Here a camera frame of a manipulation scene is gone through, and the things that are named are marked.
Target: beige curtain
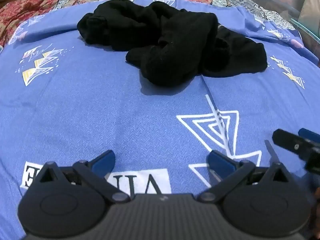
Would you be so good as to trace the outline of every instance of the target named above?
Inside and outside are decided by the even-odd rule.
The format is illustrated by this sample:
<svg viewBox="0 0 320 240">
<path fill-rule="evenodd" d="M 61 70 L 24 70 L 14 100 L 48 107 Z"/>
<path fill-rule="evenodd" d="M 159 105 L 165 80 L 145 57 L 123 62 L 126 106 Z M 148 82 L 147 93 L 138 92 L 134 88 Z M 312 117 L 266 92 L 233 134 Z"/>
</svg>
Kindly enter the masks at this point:
<svg viewBox="0 0 320 240">
<path fill-rule="evenodd" d="M 320 38 L 320 0 L 304 1 L 298 22 Z"/>
</svg>

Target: blue bedsheet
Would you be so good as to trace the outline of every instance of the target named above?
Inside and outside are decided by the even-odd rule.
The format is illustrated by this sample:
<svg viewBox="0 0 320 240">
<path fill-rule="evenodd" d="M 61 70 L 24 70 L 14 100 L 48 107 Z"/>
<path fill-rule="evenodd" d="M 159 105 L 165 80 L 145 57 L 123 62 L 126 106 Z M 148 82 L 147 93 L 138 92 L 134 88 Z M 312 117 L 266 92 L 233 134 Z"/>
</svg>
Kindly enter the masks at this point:
<svg viewBox="0 0 320 240">
<path fill-rule="evenodd" d="M 154 0 L 134 0 L 148 5 Z M 127 193 L 194 194 L 219 181 L 209 176 L 212 149 L 268 166 L 264 140 L 282 128 L 320 133 L 318 59 L 298 32 L 255 18 L 242 7 L 162 0 L 177 9 L 215 13 L 225 27 L 262 42 L 263 73 L 196 76 L 155 87 L 125 62 L 126 52 L 86 45 L 77 22 L 91 2 L 21 23 L 0 54 L 0 239 L 24 235 L 17 205 L 42 165 L 68 166 L 112 149 L 108 181 Z M 288 170 L 303 163 L 273 146 Z"/>
</svg>

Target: blue fabric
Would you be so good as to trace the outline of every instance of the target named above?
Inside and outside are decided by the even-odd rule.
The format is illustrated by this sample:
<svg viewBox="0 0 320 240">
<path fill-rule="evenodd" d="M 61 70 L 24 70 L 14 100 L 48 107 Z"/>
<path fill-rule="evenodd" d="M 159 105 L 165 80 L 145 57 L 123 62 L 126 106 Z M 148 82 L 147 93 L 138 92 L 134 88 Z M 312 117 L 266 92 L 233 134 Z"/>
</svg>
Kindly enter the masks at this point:
<svg viewBox="0 0 320 240">
<path fill-rule="evenodd" d="M 277 128 L 320 133 L 318 59 L 297 32 L 242 7 L 162 1 L 215 13 L 225 27 L 262 42 L 269 67 L 230 78 L 196 76 L 164 89 L 127 64 L 126 52 L 82 41 L 77 22 L 104 1 L 23 22 L 0 54 L 1 240 L 24 235 L 17 206 L 47 161 L 69 166 L 112 149 L 116 164 L 106 179 L 122 190 L 198 194 L 218 181 L 212 175 L 219 171 L 208 172 L 206 164 L 212 149 L 268 166 L 264 140 L 271 142 Z M 305 174 L 296 155 L 274 149 L 290 172 Z"/>
</svg>

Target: crumpled black garment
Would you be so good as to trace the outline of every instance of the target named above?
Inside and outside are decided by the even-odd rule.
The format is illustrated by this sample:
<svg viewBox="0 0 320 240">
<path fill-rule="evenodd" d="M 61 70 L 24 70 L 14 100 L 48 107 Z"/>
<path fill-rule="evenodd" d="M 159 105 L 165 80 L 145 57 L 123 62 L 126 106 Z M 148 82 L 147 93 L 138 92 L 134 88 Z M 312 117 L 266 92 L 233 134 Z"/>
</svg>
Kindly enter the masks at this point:
<svg viewBox="0 0 320 240">
<path fill-rule="evenodd" d="M 100 4 L 77 24 L 86 43 L 128 51 L 127 62 L 159 86 L 176 86 L 197 74 L 229 77 L 267 68 L 263 44 L 218 26 L 213 13 L 129 0 Z"/>
</svg>

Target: ribbed gray surface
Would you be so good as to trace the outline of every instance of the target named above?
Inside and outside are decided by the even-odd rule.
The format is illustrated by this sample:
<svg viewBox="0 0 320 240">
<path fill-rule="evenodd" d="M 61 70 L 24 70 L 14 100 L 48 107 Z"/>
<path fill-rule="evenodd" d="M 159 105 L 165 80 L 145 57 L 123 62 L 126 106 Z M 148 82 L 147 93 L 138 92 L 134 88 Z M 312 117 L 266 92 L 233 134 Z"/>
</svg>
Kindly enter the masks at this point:
<svg viewBox="0 0 320 240">
<path fill-rule="evenodd" d="M 90 232 L 68 238 L 68 240 L 263 239 L 266 238 L 253 237 L 235 229 L 220 215 L 216 206 L 198 203 L 192 195 L 145 194 L 137 195 L 130 203 L 114 205 L 103 221 Z M 304 240 L 298 234 L 279 239 Z M 27 236 L 25 240 L 43 239 Z"/>
</svg>

